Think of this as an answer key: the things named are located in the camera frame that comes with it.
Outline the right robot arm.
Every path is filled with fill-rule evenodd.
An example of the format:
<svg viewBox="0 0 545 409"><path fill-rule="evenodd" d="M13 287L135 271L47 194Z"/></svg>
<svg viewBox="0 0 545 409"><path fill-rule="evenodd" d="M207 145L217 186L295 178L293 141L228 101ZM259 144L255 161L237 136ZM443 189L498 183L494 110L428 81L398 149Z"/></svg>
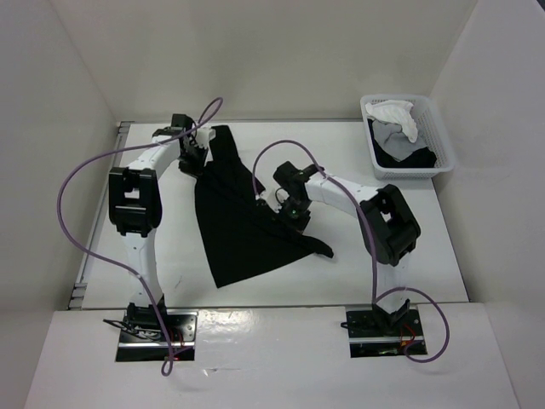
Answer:
<svg viewBox="0 0 545 409"><path fill-rule="evenodd" d="M299 170L285 162L273 179L286 193L277 201L279 219L298 233L310 222L312 203L356 218L371 256L370 324L381 334L393 334L410 309L403 274L422 233L400 190L392 184L374 188L335 178L315 164Z"/></svg>

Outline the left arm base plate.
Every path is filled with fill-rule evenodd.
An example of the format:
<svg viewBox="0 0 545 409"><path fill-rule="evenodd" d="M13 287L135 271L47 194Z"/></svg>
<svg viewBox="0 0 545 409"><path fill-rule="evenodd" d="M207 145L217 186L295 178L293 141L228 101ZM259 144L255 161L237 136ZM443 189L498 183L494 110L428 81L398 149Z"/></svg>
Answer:
<svg viewBox="0 0 545 409"><path fill-rule="evenodd" d="M167 340L158 325L130 325L126 317L104 322L120 330L116 362L164 361L168 358ZM194 361L198 312L171 310L164 322L174 350L174 362Z"/></svg>

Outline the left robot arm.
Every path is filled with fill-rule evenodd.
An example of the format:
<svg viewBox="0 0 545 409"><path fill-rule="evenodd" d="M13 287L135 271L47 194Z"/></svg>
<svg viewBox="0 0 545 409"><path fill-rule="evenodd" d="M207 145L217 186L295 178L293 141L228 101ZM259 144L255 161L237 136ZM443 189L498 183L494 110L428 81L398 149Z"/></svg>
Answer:
<svg viewBox="0 0 545 409"><path fill-rule="evenodd" d="M122 237L128 265L140 286L129 301L123 324L153 341L169 330L155 252L156 232L163 218L159 179L174 162L182 172L199 176L214 138L210 127L198 128L187 115L175 114L170 126L154 132L151 146L137 159L109 172L108 215Z"/></svg>

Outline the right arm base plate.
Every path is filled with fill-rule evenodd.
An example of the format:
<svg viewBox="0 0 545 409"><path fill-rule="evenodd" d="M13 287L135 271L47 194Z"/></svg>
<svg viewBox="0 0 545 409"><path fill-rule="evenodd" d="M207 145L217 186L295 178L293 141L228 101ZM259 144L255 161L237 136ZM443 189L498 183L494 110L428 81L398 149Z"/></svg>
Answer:
<svg viewBox="0 0 545 409"><path fill-rule="evenodd" d="M341 328L347 331L350 356L354 358L426 355L420 315L411 308L391 328L381 328L373 318L371 308L348 308Z"/></svg>

